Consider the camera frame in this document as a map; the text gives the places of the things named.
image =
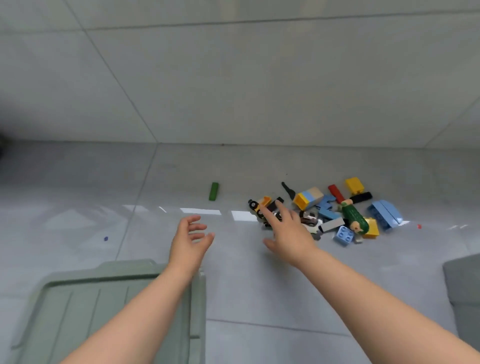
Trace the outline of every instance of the toy pile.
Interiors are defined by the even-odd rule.
[[[389,231],[402,224],[403,218],[399,211],[393,204],[385,200],[375,201],[367,208],[373,218],[363,217],[354,205],[371,200],[372,194],[364,192],[365,188],[357,177],[349,178],[345,180],[345,183],[352,194],[348,199],[342,196],[334,184],[328,186],[330,194],[323,194],[317,187],[296,193],[282,182],[283,188],[300,209],[299,216],[302,224],[314,239],[319,240],[323,233],[338,229],[334,240],[343,246],[349,246],[353,243],[361,243],[363,238],[375,239],[380,235],[378,225],[384,231]],[[278,197],[277,200],[284,202],[281,197]],[[341,213],[333,211],[331,202],[334,201],[339,203]],[[264,196],[260,202],[249,200],[248,203],[250,209],[265,226],[270,227],[260,211],[260,205],[266,206],[281,220],[280,212],[272,198]]]

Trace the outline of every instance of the green lego brick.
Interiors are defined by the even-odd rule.
[[[212,182],[212,188],[210,189],[210,196],[208,199],[210,201],[215,201],[216,200],[216,194],[218,193],[218,182]]]

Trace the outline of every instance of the small red piece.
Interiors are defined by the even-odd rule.
[[[328,186],[328,190],[330,191],[330,193],[333,196],[335,196],[336,201],[339,204],[341,204],[343,201],[345,201],[345,198],[342,196],[342,193],[340,192],[340,190],[334,184],[331,184],[330,186]]]

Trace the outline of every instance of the floor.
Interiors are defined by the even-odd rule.
[[[297,191],[335,183],[346,195],[353,176],[410,222],[348,248],[328,233],[319,246],[456,333],[442,263],[480,252],[479,164],[475,151],[15,144],[0,161],[0,362],[43,276],[114,259],[165,262],[182,209],[196,208],[216,232],[203,263],[208,364],[368,363],[321,295],[262,245],[271,232],[247,207],[264,194],[288,201],[282,181]]]

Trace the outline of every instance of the left hand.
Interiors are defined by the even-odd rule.
[[[198,230],[207,228],[205,224],[195,223],[200,218],[199,215],[192,215],[180,220],[177,233],[170,247],[168,266],[187,273],[189,279],[200,268],[202,259],[215,238],[215,234],[212,232],[207,235],[198,232]]]

